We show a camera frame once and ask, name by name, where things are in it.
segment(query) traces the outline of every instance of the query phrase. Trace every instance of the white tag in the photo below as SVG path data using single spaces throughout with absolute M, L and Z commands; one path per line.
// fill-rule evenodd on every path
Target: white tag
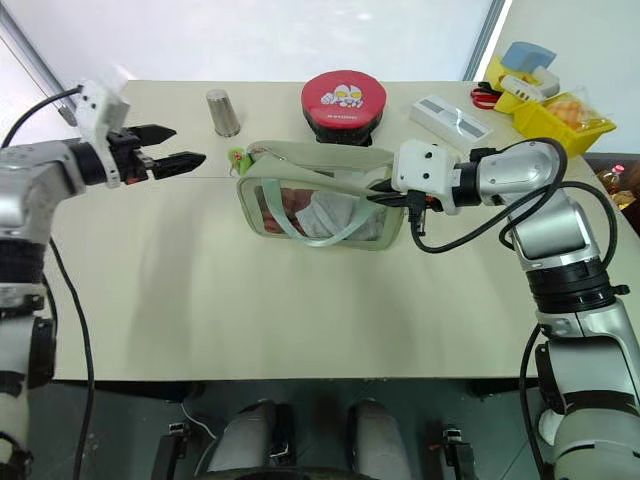
M 451 186 L 459 187 L 460 186 L 460 177 L 462 177 L 462 170 L 459 168 L 454 168 L 451 170 Z

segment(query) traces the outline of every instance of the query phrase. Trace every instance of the green keychain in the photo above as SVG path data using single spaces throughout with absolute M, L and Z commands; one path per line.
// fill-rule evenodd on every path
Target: green keychain
M 238 175 L 242 177 L 247 173 L 249 168 L 251 168 L 251 165 L 253 165 L 253 160 L 251 160 L 251 157 L 245 152 L 244 148 L 241 147 L 234 147 L 229 150 L 227 152 L 227 158 L 229 162 L 231 162 L 229 174 L 235 170 L 238 172 Z

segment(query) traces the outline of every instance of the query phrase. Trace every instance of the metal cup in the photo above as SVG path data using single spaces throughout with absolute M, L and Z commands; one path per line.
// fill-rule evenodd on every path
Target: metal cup
M 207 92 L 207 103 L 216 133 L 222 137 L 237 135 L 240 131 L 240 123 L 226 90 L 216 89 Z

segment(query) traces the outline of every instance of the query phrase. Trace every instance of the red scissors handle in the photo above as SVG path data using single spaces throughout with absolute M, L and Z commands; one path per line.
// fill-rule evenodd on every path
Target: red scissors handle
M 482 88 L 474 88 L 470 95 L 473 104 L 483 110 L 492 110 L 500 100 L 500 94 L 490 93 Z

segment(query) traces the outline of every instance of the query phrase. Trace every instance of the white box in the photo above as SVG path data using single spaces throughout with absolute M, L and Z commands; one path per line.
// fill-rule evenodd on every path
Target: white box
M 467 154 L 473 148 L 487 146 L 493 128 L 466 114 L 437 95 L 418 100 L 410 118 Z

